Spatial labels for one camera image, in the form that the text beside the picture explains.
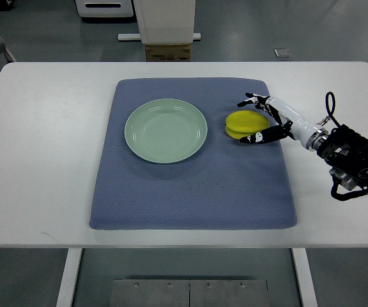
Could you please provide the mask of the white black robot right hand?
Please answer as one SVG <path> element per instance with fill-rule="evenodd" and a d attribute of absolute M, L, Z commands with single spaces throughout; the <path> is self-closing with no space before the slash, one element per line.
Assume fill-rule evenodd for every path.
<path fill-rule="evenodd" d="M 254 104 L 257 109 L 270 115 L 277 124 L 250 136 L 242 137 L 240 139 L 242 143 L 266 144 L 290 137 L 299 141 L 305 149 L 315 151 L 327 139 L 328 132 L 324 127 L 307 122 L 302 115 L 280 99 L 254 93 L 245 95 L 247 99 L 238 103 L 238 107 Z"/>

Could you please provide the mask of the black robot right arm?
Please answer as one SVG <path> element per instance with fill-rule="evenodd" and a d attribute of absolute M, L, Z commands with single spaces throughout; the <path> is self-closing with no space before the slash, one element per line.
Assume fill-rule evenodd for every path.
<path fill-rule="evenodd" d="M 335 95 L 331 91 L 325 96 L 325 105 L 324 121 L 333 121 L 335 128 L 316 137 L 311 148 L 331 166 L 330 194 L 339 201 L 368 195 L 368 139 L 335 119 Z"/>

